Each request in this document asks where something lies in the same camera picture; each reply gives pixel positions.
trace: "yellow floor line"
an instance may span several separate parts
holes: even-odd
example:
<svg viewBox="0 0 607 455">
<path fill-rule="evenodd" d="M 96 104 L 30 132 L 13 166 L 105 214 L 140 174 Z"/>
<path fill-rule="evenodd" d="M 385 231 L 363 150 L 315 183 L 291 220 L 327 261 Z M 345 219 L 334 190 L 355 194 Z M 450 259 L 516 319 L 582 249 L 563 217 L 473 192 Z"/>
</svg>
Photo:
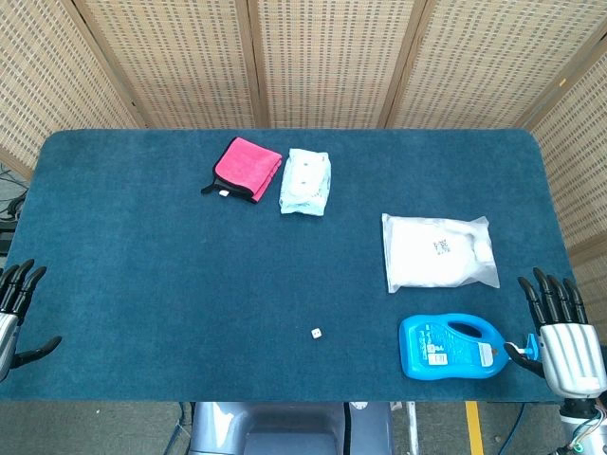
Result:
<svg viewBox="0 0 607 455">
<path fill-rule="evenodd" d="M 478 403 L 466 402 L 466 418 L 468 419 L 468 435 L 470 437 L 471 455 L 483 455 L 483 437 L 481 436 L 481 421 L 478 418 Z"/>
</svg>

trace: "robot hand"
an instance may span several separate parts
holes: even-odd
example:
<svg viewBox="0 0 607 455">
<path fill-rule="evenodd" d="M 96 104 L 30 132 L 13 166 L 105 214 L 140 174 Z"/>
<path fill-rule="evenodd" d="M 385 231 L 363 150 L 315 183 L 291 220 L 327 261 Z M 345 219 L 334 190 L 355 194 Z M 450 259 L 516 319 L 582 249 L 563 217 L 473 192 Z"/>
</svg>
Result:
<svg viewBox="0 0 607 455">
<path fill-rule="evenodd" d="M 505 349 L 510 358 L 523 368 L 545 377 L 548 387 L 564 398 L 596 398 L 607 390 L 607 375 L 597 332 L 588 324 L 578 288 L 568 279 L 563 285 L 539 268 L 533 274 L 540 285 L 538 298 L 533 285 L 523 277 L 524 290 L 531 316 L 540 336 L 542 363 L 521 354 L 513 343 Z"/>
<path fill-rule="evenodd" d="M 46 267 L 40 267 L 28 276 L 33 265 L 33 259 L 13 265 L 0 277 L 0 381 L 7 377 L 11 368 L 21 367 L 50 354 L 62 340 L 61 337 L 54 337 L 39 349 L 15 353 L 19 331 L 36 284 L 46 273 Z"/>
</svg>

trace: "black fingertip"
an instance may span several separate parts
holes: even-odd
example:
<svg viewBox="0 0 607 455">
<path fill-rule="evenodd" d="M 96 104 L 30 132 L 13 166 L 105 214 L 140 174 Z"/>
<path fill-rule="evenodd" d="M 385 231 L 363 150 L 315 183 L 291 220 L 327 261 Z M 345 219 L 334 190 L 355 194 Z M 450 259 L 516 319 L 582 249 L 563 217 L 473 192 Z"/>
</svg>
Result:
<svg viewBox="0 0 607 455">
<path fill-rule="evenodd" d="M 533 275 L 540 284 L 540 289 L 542 292 L 542 302 L 548 309 L 548 313 L 550 314 L 550 318 L 552 318 L 552 322 L 558 324 L 559 322 L 561 322 L 561 311 L 559 309 L 559 304 L 555 299 L 554 293 L 552 292 L 552 286 L 550 285 L 550 282 L 538 267 L 533 268 Z"/>
<path fill-rule="evenodd" d="M 42 277 L 45 275 L 46 273 L 46 267 L 39 267 L 36 270 L 33 271 L 33 273 L 31 273 L 31 275 L 28 276 L 28 278 L 26 279 L 26 281 L 23 284 L 23 290 L 24 291 L 33 291 L 36 288 L 36 284 L 38 284 L 38 281 L 40 279 L 42 279 Z"/>
<path fill-rule="evenodd" d="M 564 284 L 565 289 L 567 290 L 569 300 L 573 303 L 576 319 L 580 324 L 587 324 L 588 317 L 586 316 L 584 302 L 581 299 L 581 293 L 579 292 L 578 287 L 568 278 L 565 278 L 562 283 Z"/>
<path fill-rule="evenodd" d="M 34 351 L 26 351 L 24 353 L 15 354 L 12 358 L 12 363 L 10 367 L 12 369 L 19 368 L 24 365 L 27 365 L 30 362 L 34 362 L 36 360 L 40 360 L 43 357 L 46 357 L 50 353 L 52 353 L 59 343 L 61 343 L 61 337 L 53 337 L 51 338 L 44 346 L 34 350 Z"/>
<path fill-rule="evenodd" d="M 28 259 L 27 261 L 25 261 L 24 263 L 21 264 L 21 266 L 19 267 L 19 272 L 26 274 L 29 272 L 29 270 L 31 270 L 31 268 L 33 266 L 34 266 L 34 260 Z"/>
<path fill-rule="evenodd" d="M 562 287 L 561 282 L 557 280 L 554 276 L 548 275 L 548 281 L 552 288 L 557 292 L 557 298 L 559 299 L 559 304 L 561 305 L 562 317 L 565 322 L 573 322 L 573 310 L 569 304 L 569 299 L 567 298 L 567 293 Z"/>
<path fill-rule="evenodd" d="M 531 284 L 527 279 L 523 277 L 519 277 L 518 281 L 519 285 L 524 290 L 524 295 L 526 296 L 527 302 L 529 303 L 529 311 L 531 313 L 531 317 L 533 318 L 533 323 L 535 325 L 536 331 L 539 333 L 540 327 L 547 323 L 543 304 L 540 302 L 540 299 L 538 298 L 538 294 L 535 292 L 533 284 Z"/>
<path fill-rule="evenodd" d="M 19 265 L 11 265 L 2 274 L 2 277 L 0 277 L 0 302 L 2 302 L 2 300 L 4 299 L 4 296 L 7 293 L 7 289 L 9 288 L 12 275 L 15 273 L 17 268 L 19 268 Z"/>
</svg>

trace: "wooden frame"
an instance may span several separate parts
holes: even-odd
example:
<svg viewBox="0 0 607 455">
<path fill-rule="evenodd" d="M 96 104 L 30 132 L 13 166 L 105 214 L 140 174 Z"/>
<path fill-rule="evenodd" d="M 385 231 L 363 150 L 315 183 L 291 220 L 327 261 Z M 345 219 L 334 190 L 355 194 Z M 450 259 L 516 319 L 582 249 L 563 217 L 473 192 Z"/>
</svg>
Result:
<svg viewBox="0 0 607 455">
<path fill-rule="evenodd" d="M 131 116 L 133 116 L 136 124 L 141 128 L 153 126 L 143 109 L 143 104 L 135 96 L 135 90 L 133 90 L 126 75 L 120 68 L 118 60 L 113 55 L 110 45 L 105 41 L 103 34 L 97 28 L 88 6 L 81 0 L 74 0 L 74 3 L 69 0 L 61 0 L 61 2 L 84 40 L 91 48 L 93 55 L 99 61 L 108 79 L 116 88 L 116 92 L 122 102 L 124 102 Z"/>
<path fill-rule="evenodd" d="M 269 127 L 264 50 L 256 0 L 236 0 L 253 117 L 258 128 Z"/>
<path fill-rule="evenodd" d="M 605 52 L 607 52 L 607 19 L 598 26 L 576 55 L 524 111 L 514 126 L 533 130 Z"/>
<path fill-rule="evenodd" d="M 397 109 L 396 101 L 402 98 L 407 87 L 417 52 L 426 34 L 426 28 L 430 22 L 435 4 L 436 0 L 415 0 L 414 2 L 409 24 L 396 59 L 395 71 L 388 86 L 386 100 L 379 114 L 377 128 L 389 128 L 394 125 L 395 110 Z"/>
<path fill-rule="evenodd" d="M 0 145 L 0 161 L 6 164 L 16 173 L 19 173 L 27 181 L 31 180 L 34 171 L 23 164 L 19 159 L 12 155 L 5 147 Z"/>
</svg>

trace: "white label on bag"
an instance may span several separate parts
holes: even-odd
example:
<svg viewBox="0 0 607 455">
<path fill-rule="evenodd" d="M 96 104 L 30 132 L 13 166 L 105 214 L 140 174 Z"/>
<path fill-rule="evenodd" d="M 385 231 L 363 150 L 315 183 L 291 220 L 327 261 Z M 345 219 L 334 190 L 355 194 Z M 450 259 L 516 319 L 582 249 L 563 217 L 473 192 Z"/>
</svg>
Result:
<svg viewBox="0 0 607 455">
<path fill-rule="evenodd" d="M 434 243 L 434 249 L 436 250 L 436 254 L 440 256 L 441 254 L 451 252 L 451 248 L 449 248 L 449 244 L 447 243 L 447 239 L 441 239 Z"/>
<path fill-rule="evenodd" d="M 429 365 L 447 365 L 446 354 L 428 354 Z"/>
<path fill-rule="evenodd" d="M 490 367 L 493 365 L 493 350 L 488 343 L 478 343 L 478 352 L 481 355 L 481 366 Z"/>
</svg>

